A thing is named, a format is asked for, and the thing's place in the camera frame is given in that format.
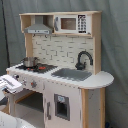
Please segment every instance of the white countertop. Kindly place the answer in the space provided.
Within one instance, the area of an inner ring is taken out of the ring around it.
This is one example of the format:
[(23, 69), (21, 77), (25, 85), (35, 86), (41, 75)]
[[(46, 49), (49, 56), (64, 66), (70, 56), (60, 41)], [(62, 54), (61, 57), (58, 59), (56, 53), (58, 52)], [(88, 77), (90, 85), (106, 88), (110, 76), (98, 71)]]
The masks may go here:
[(51, 73), (53, 73), (53, 72), (55, 72), (61, 68), (64, 68), (64, 67), (57, 67), (57, 68), (55, 68), (51, 71), (48, 71), (44, 74), (38, 74), (38, 73), (33, 73), (33, 72), (24, 71), (24, 70), (20, 70), (20, 69), (15, 68), (15, 67), (20, 66), (20, 65), (22, 65), (22, 64), (7, 68), (6, 71), (14, 71), (17, 73), (24, 73), (26, 75), (32, 75), (32, 76), (36, 76), (38, 78), (52, 80), (52, 81), (68, 84), (68, 85), (73, 86), (73, 87), (84, 88), (84, 89), (103, 88), (103, 87), (111, 85), (114, 81), (114, 77), (110, 73), (107, 73), (104, 71), (100, 71), (96, 75), (91, 75), (90, 77), (88, 77), (84, 81), (72, 81), (72, 80), (67, 80), (67, 79), (51, 76)]

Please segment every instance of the stovetop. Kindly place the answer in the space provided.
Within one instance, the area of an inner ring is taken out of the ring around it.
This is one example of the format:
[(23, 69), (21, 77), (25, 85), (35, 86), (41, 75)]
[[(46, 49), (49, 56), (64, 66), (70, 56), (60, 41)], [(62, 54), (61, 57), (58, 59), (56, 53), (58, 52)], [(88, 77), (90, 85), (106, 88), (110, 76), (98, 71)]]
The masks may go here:
[(26, 67), (24, 65), (18, 66), (16, 67), (20, 70), (25, 70), (25, 71), (29, 71), (29, 72), (36, 72), (36, 73), (46, 73), (54, 68), (57, 68), (57, 66), (54, 65), (47, 65), (47, 64), (37, 64), (37, 66), (35, 67)]

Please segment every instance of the gray sink basin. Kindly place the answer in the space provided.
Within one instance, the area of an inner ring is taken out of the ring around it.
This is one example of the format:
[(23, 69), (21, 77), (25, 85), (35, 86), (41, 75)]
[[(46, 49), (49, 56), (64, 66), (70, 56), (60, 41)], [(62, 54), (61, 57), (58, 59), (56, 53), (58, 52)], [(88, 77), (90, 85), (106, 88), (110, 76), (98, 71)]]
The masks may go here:
[(80, 70), (69, 69), (69, 68), (62, 68), (52, 73), (52, 76), (54, 77), (60, 77), (63, 79), (68, 79), (73, 81), (83, 81), (91, 75), (92, 75), (91, 72), (80, 71)]

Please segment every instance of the tile backsplash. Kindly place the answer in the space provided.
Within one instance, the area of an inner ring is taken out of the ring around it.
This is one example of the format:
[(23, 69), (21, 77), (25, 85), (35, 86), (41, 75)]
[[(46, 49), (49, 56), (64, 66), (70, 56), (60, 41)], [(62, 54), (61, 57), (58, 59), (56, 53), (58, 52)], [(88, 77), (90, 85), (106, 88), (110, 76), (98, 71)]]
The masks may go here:
[[(41, 63), (74, 68), (78, 54), (85, 50), (93, 58), (93, 38), (33, 34), (32, 43), (33, 56)], [(82, 55), (81, 62), (86, 62), (86, 70), (93, 69), (86, 55)]]

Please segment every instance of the gray fabric backdrop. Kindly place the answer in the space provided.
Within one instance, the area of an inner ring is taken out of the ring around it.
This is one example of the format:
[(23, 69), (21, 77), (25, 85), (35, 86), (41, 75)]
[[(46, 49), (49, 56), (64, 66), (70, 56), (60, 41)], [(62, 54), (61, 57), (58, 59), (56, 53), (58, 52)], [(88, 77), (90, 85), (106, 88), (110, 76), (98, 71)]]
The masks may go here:
[(6, 73), (7, 66), (8, 63), (7, 63), (4, 20), (3, 20), (2, 2), (0, 0), (0, 76)]
[(106, 88), (106, 120), (128, 128), (128, 0), (4, 0), (11, 65), (25, 57), (19, 13), (100, 10), (102, 70), (115, 77)]

